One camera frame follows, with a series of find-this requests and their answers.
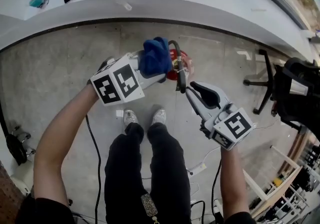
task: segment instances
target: concrete floor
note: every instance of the concrete floor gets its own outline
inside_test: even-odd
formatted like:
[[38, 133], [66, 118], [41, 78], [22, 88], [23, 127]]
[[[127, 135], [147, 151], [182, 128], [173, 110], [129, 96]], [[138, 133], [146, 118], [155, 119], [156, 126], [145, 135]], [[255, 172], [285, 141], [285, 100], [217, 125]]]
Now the concrete floor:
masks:
[[[254, 130], [240, 145], [244, 168], [257, 181], [257, 169], [266, 168], [274, 175], [282, 161], [274, 157], [269, 146], [276, 145], [287, 153], [296, 132], [270, 115], [269, 101], [261, 115], [252, 114], [260, 104], [265, 88], [246, 87], [243, 79], [265, 68], [258, 45], [240, 38], [178, 25], [153, 23], [110, 23], [65, 29], [22, 42], [0, 54], [0, 100], [8, 127], [13, 123], [31, 133], [30, 146], [36, 147], [42, 133], [58, 111], [86, 84], [101, 62], [108, 56], [119, 57], [142, 49], [146, 39], [156, 36], [176, 40], [194, 62], [194, 80], [212, 83], [222, 88], [238, 107], [243, 107]], [[268, 51], [278, 62], [277, 54]], [[89, 112], [91, 129], [102, 157], [102, 183], [109, 146], [123, 131], [121, 110], [133, 108], [142, 124], [148, 122], [147, 111], [153, 104], [162, 104], [167, 111], [167, 127], [184, 149], [187, 168], [201, 163], [204, 156], [218, 145], [199, 131], [200, 118], [192, 111], [185, 95], [175, 91], [175, 82], [154, 84], [145, 90], [142, 99], [125, 105], [104, 107], [97, 102]], [[141, 145], [142, 176], [150, 177], [151, 146], [147, 139]], [[97, 196], [97, 153], [85, 122], [82, 123], [72, 148], [63, 164], [63, 180], [67, 194], [74, 202], [71, 209], [94, 216]], [[211, 186], [219, 165], [220, 152], [205, 160], [207, 169], [192, 177], [200, 186], [192, 199], [206, 202], [205, 222], [209, 223]], [[144, 180], [150, 189], [150, 180]], [[191, 184], [191, 193], [197, 191]], [[220, 184], [215, 198], [220, 198]], [[99, 219], [105, 219], [103, 190], [99, 204]], [[192, 218], [200, 217], [201, 207], [192, 208]]]

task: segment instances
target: white sneaker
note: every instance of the white sneaker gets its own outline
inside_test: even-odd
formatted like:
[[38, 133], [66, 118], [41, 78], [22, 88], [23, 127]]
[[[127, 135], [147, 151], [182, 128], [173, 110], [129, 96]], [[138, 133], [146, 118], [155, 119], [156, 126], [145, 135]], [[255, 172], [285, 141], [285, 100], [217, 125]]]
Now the white sneaker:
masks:
[[159, 123], [162, 123], [162, 124], [166, 124], [165, 120], [167, 119], [167, 114], [165, 113], [165, 109], [163, 107], [161, 107], [160, 109], [158, 109], [154, 115], [153, 115], [153, 118], [152, 118], [152, 123], [151, 125], [159, 122]]
[[132, 122], [139, 123], [136, 114], [130, 108], [127, 108], [127, 109], [124, 110], [123, 120], [124, 120], [123, 122], [125, 124], [125, 126], [124, 126], [125, 128]]

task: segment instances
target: caster wheel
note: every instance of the caster wheel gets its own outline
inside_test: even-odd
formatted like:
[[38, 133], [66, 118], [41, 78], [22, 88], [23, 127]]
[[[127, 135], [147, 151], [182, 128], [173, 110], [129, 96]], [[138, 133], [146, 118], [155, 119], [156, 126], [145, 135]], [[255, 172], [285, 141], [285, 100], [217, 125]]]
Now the caster wheel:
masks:
[[253, 113], [254, 113], [254, 114], [259, 114], [259, 110], [256, 109], [256, 108], [254, 108]]
[[243, 80], [244, 85], [249, 86], [250, 85], [250, 81], [249, 80]]

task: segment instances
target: teal object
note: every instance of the teal object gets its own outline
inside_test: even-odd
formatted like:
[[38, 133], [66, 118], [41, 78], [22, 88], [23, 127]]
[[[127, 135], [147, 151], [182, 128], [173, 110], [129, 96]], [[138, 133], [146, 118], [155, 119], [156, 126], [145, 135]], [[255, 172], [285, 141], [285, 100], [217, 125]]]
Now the teal object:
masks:
[[42, 4], [44, 3], [45, 0], [31, 0], [29, 2], [29, 6], [35, 7], [35, 8], [40, 8]]

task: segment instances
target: black shirt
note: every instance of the black shirt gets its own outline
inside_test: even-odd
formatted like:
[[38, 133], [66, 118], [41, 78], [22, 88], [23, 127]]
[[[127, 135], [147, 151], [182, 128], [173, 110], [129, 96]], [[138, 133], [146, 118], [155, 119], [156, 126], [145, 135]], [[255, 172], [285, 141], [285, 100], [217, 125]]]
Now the black shirt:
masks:
[[[36, 199], [36, 223], [67, 223], [74, 224], [74, 218], [71, 210], [62, 203], [46, 199]], [[238, 212], [230, 216], [225, 224], [255, 224], [255, 220], [252, 219], [248, 212]]]

